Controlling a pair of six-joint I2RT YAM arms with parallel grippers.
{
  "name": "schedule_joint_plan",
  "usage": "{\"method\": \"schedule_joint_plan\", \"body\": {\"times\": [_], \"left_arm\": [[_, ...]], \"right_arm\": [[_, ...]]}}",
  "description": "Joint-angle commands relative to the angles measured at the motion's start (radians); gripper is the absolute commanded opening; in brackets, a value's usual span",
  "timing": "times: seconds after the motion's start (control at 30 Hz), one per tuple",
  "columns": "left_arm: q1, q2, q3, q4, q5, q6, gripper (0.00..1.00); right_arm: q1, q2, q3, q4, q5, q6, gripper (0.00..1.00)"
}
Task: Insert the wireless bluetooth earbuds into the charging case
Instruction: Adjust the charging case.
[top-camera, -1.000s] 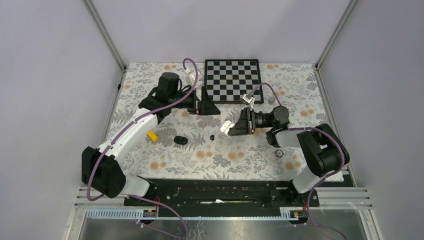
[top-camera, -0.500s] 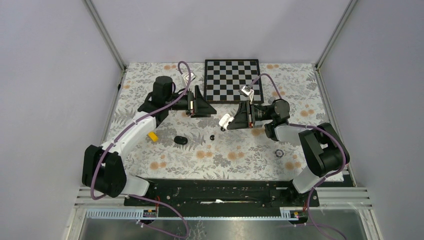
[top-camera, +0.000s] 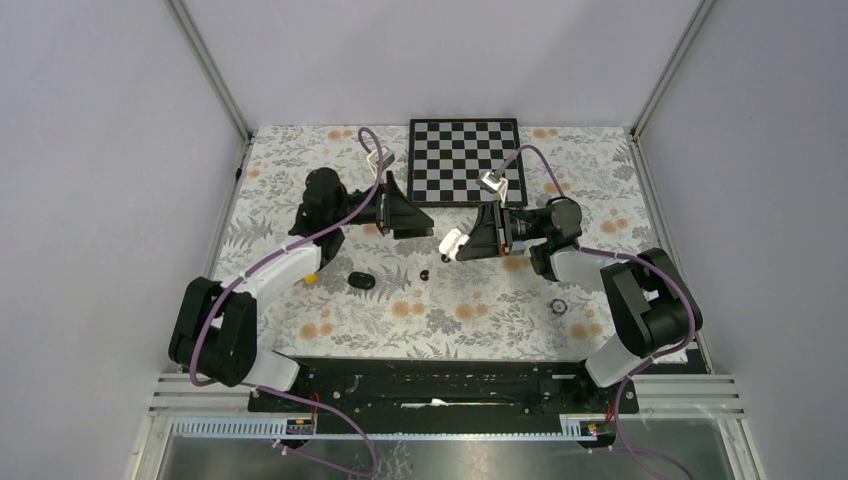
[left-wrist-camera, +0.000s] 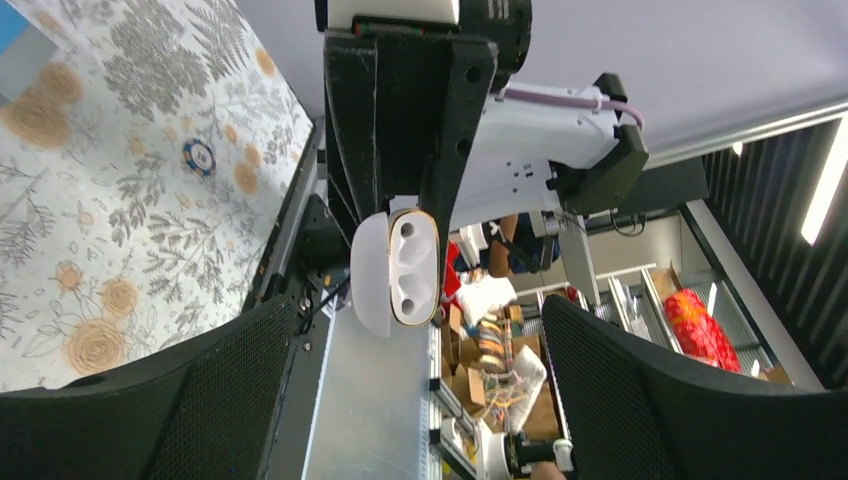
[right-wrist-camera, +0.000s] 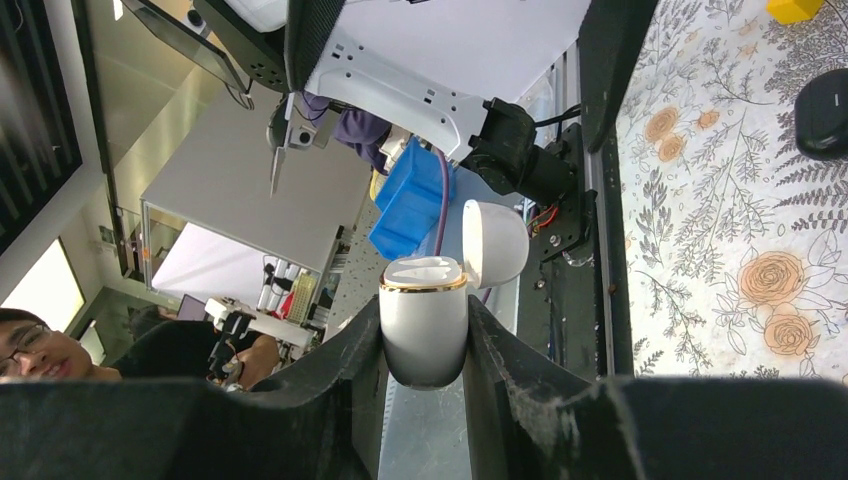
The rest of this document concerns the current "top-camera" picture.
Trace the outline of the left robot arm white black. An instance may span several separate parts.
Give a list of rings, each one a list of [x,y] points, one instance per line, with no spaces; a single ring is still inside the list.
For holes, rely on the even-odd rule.
[[[168,346],[169,358],[194,372],[197,385],[218,382],[272,389],[288,411],[309,401],[300,365],[258,345],[258,316],[337,255],[345,225],[371,224],[394,239],[432,235],[433,219],[401,192],[392,173],[368,191],[348,192],[331,168],[311,171],[294,226],[274,252],[231,280],[198,277],[186,287]]]

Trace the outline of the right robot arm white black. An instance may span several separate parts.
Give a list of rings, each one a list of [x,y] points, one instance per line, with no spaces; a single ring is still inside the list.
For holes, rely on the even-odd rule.
[[[615,332],[582,363],[573,386],[575,402],[597,412],[613,398],[613,385],[649,361],[684,349],[703,318],[669,254],[639,254],[585,247],[582,209],[561,196],[535,209],[481,205],[471,230],[451,230],[439,252],[448,261],[503,257],[519,242],[529,249],[534,272],[551,282],[579,284],[605,294]]]

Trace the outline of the white earbud charging case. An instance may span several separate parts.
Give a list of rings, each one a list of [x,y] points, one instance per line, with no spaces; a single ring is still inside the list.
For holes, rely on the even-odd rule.
[[[455,261],[459,251],[469,240],[470,237],[459,229],[450,230],[438,246],[442,261]]]

